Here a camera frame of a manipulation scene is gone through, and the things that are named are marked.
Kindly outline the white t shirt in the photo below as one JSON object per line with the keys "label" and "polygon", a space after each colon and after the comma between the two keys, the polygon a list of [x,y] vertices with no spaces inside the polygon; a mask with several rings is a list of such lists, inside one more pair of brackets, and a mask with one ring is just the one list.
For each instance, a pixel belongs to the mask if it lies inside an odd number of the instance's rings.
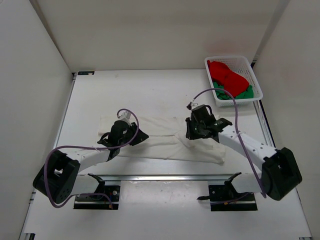
{"label": "white t shirt", "polygon": [[135,146],[125,146],[120,157],[208,162],[222,165],[226,149],[211,138],[189,140],[183,117],[139,116],[139,129],[149,138]]}

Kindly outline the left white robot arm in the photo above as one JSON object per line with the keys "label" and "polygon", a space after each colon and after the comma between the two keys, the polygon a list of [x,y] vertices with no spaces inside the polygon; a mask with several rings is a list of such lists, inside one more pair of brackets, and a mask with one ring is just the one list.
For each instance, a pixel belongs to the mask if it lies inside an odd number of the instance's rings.
{"label": "left white robot arm", "polygon": [[51,151],[33,180],[33,187],[48,197],[55,208],[62,207],[70,197],[89,195],[100,200],[105,195],[103,180],[95,174],[81,171],[114,159],[121,148],[138,145],[149,136],[139,125],[129,120],[117,120],[111,130],[98,140],[101,146],[60,146]]}

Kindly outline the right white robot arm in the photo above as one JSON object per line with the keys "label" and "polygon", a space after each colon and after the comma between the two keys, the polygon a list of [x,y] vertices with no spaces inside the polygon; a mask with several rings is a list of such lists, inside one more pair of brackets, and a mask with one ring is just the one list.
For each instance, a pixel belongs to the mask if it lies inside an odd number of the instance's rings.
{"label": "right white robot arm", "polygon": [[237,172],[223,186],[223,195],[236,200],[247,193],[265,193],[280,201],[299,185],[303,178],[293,152],[284,147],[277,149],[255,140],[225,118],[215,118],[209,105],[189,107],[186,118],[186,138],[213,139],[248,159],[261,173]]}

